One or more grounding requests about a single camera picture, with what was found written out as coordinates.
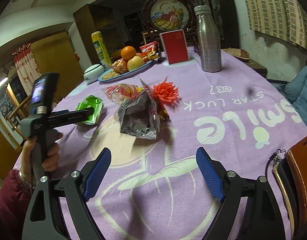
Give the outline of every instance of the green snack package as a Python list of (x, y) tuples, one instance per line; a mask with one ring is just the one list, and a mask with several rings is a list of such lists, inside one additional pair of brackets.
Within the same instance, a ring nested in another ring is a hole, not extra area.
[(92, 107), (94, 109), (93, 115), (90, 115), (88, 117), (88, 120), (82, 123), (88, 125), (95, 125), (99, 121), (103, 106), (104, 104), (100, 98), (90, 95), (86, 97), (84, 101), (78, 104), (78, 106), (76, 107), (76, 111)]

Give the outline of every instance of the blue chair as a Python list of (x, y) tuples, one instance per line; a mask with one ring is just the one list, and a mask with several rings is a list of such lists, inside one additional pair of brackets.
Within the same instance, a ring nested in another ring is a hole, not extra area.
[(269, 82), (293, 105), (307, 126), (307, 66), (290, 83)]

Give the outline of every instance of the hand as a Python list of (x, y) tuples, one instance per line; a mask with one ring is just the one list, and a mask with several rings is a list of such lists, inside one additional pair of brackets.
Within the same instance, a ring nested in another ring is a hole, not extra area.
[[(57, 140), (61, 139), (63, 136), (62, 133), (58, 133)], [(21, 152), (21, 168), (19, 171), (22, 174), (23, 179), (26, 180), (29, 184), (33, 182), (35, 184), (34, 178), (32, 178), (32, 171), (31, 171), (31, 160), (30, 155), (31, 151), (34, 149), (36, 145), (37, 137), (34, 136), (30, 138), (28, 141), (25, 142), (22, 152)], [(58, 143), (54, 143), (54, 145), (49, 149), (47, 152), (47, 155), (49, 156), (44, 162), (42, 163), (42, 168), (44, 171), (54, 171), (58, 168), (58, 160), (60, 158), (59, 156), (59, 145)]]

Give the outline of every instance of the sleeve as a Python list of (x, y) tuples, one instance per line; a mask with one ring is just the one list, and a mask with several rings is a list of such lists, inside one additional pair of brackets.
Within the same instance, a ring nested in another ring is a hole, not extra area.
[(21, 239), (30, 198), (18, 171), (10, 171), (0, 189), (0, 220), (15, 239)]

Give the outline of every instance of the metal bottle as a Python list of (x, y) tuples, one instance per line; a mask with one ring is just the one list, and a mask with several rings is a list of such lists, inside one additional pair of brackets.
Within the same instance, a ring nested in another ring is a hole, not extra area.
[(221, 70), (221, 47), (217, 26), (208, 5), (194, 8), (197, 16), (197, 36), (201, 58), (201, 67), (206, 72)]

